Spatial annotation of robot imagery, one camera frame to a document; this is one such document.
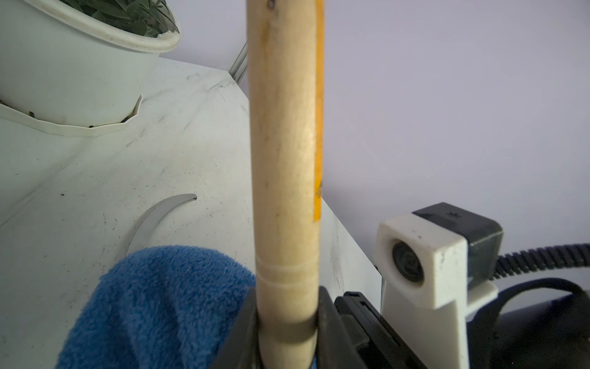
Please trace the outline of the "blue microfibre rag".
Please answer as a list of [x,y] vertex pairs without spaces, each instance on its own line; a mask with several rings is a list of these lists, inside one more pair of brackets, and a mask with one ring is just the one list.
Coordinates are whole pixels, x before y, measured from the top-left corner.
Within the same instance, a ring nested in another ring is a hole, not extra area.
[[122,259],[81,311],[58,368],[207,368],[255,285],[208,248],[161,246]]

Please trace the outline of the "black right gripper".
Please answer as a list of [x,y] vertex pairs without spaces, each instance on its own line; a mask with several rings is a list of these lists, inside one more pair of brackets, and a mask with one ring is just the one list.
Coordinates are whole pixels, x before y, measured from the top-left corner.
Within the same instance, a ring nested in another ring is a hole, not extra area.
[[362,293],[347,292],[334,305],[365,368],[425,367]]

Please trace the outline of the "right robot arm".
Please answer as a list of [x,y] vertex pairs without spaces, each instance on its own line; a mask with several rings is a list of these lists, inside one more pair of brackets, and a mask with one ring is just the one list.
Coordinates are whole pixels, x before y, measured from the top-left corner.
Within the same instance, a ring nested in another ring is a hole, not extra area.
[[[503,312],[513,298],[544,288],[566,295]],[[336,299],[335,307],[365,368],[425,366],[360,293],[347,292]],[[473,368],[589,366],[589,293],[561,278],[542,278],[506,289],[466,326]]]

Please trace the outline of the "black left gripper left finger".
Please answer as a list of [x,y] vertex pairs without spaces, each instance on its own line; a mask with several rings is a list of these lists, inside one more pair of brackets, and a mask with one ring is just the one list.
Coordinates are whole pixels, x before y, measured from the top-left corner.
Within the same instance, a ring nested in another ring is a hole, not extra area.
[[210,368],[255,369],[260,367],[256,290],[252,288],[244,300],[227,340]]

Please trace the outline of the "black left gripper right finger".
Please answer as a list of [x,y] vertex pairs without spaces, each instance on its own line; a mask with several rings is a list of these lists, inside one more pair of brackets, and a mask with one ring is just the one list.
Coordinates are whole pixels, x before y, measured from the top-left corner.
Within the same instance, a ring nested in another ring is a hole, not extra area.
[[315,368],[366,368],[359,350],[367,334],[352,315],[341,315],[327,289],[319,289],[318,334]]

